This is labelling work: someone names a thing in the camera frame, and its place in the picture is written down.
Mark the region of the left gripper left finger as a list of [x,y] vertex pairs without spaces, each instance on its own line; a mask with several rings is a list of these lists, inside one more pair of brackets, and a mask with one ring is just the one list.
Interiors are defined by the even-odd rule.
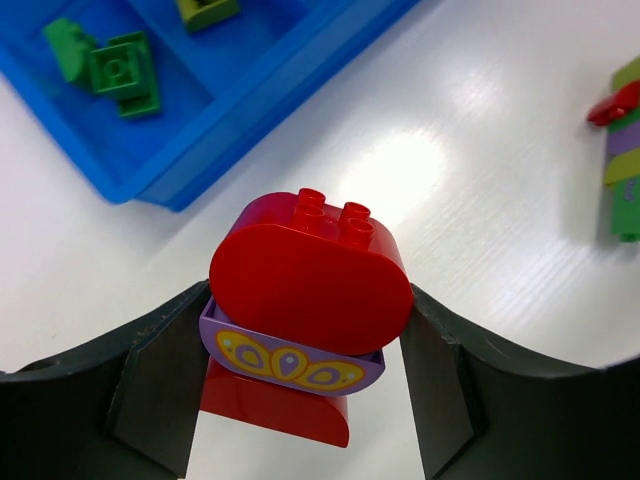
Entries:
[[93,340],[1,375],[4,479],[182,479],[209,355],[200,281]]

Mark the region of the yellow printed lego brick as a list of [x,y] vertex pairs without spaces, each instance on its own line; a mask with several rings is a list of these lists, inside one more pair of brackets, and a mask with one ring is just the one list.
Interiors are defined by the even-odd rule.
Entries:
[[176,0],[175,3],[189,32],[208,28],[241,11],[237,0]]

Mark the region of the yellow green lego pair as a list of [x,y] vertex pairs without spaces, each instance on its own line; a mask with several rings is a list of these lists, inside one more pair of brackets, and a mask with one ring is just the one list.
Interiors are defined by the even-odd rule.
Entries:
[[114,100],[118,115],[135,119],[157,114],[161,100],[148,36],[143,31],[110,38],[88,55],[94,94]]

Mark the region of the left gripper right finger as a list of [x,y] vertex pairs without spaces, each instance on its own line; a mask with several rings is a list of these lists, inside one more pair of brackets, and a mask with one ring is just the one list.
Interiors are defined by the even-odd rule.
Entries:
[[635,479],[639,362],[527,349],[414,290],[401,348],[429,479]]

